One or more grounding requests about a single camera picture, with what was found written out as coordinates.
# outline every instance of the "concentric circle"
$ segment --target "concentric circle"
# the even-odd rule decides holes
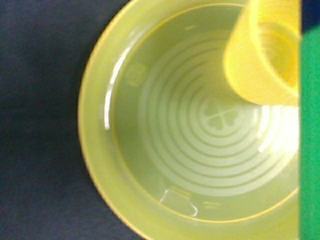
[[[181,188],[214,197],[267,184],[296,154],[299,139],[297,108],[258,106],[228,91],[217,64],[227,37],[198,34],[168,50],[139,101],[149,159]]]

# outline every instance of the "dark fabric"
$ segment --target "dark fabric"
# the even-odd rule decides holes
[[[302,31],[305,33],[320,25],[320,1],[302,0]]]
[[[0,239],[138,240],[95,189],[77,95],[127,0],[0,0]]]

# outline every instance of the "translucent plastic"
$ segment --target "translucent plastic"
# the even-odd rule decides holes
[[[298,108],[245,101],[224,72],[245,3],[132,1],[88,62],[86,165],[148,240],[298,238]]]
[[[300,0],[251,0],[224,56],[230,86],[260,105],[299,102]]]

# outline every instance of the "green surface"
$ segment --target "green surface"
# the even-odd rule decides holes
[[[320,27],[301,46],[301,240],[320,237]]]
[[[78,115],[86,165],[147,239],[298,237],[298,109],[244,101],[223,71],[245,2],[132,1],[89,60]]]

